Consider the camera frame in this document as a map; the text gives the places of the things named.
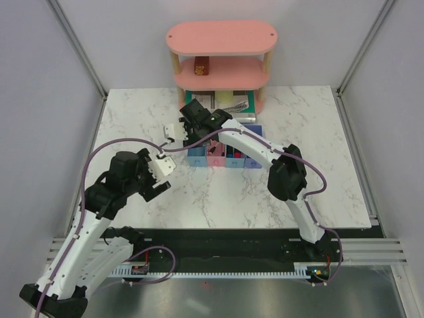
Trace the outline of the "pink plastic bin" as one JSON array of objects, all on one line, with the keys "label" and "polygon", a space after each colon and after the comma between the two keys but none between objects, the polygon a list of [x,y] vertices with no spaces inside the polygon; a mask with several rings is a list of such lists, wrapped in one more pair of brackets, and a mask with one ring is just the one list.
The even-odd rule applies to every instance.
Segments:
[{"label": "pink plastic bin", "polygon": [[226,156],[226,146],[221,143],[217,142],[215,140],[211,141],[211,144],[207,147],[207,149],[211,146],[216,146],[216,156],[207,156],[206,159],[209,167],[218,166],[223,167],[225,166],[225,156]]}]

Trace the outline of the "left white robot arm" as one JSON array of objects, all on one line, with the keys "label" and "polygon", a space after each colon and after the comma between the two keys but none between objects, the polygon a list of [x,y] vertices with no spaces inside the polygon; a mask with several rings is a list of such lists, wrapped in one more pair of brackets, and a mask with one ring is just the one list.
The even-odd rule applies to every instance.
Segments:
[{"label": "left white robot arm", "polygon": [[112,157],[109,169],[82,195],[80,211],[51,265],[36,283],[26,284],[20,291],[20,298],[37,317],[81,317],[91,296],[117,266],[144,256],[143,234],[123,227],[108,247],[89,259],[128,198],[139,194],[151,201],[170,188],[164,178],[175,169],[169,156],[153,159],[145,148],[137,153],[120,151]]}]

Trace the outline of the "purple plastic bin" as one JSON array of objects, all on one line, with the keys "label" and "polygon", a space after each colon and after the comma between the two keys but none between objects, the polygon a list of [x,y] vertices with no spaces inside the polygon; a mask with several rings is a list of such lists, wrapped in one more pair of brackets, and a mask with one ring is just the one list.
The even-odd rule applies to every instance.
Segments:
[{"label": "purple plastic bin", "polygon": [[[262,136],[262,126],[261,125],[243,125],[243,127],[248,130],[252,134],[257,134],[258,136]],[[250,137],[249,141],[256,141],[261,150],[264,150],[264,145],[260,142],[258,142],[255,138]],[[250,169],[261,169],[262,165],[260,162],[256,161],[255,159],[251,158],[248,154],[242,152],[239,150],[240,153],[244,156],[244,168],[250,168]]]}]

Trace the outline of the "teal blue plastic bin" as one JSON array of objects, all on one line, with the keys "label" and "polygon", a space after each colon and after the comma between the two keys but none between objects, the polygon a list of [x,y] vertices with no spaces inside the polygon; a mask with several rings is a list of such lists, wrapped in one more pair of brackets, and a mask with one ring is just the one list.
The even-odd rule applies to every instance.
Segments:
[{"label": "teal blue plastic bin", "polygon": [[[232,158],[227,158],[227,152],[233,152]],[[241,158],[235,158],[234,153],[240,152],[242,154]],[[244,153],[242,153],[240,150],[232,147],[232,146],[226,146],[226,156],[225,156],[225,167],[226,168],[244,168],[244,162],[245,162],[246,156]]]}]

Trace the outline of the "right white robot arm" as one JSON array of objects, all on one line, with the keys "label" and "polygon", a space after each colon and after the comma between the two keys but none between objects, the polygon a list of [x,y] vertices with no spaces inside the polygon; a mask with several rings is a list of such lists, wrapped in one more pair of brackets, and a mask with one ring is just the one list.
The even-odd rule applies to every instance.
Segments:
[{"label": "right white robot arm", "polygon": [[216,140],[257,161],[268,170],[268,191],[283,201],[291,211],[303,244],[304,255],[313,261],[327,253],[322,240],[325,229],[311,211],[307,197],[326,190],[327,181],[322,173],[306,162],[300,149],[291,144],[279,146],[239,123],[222,109],[210,112],[193,99],[180,109],[179,122],[185,129],[187,145],[199,145]]}]

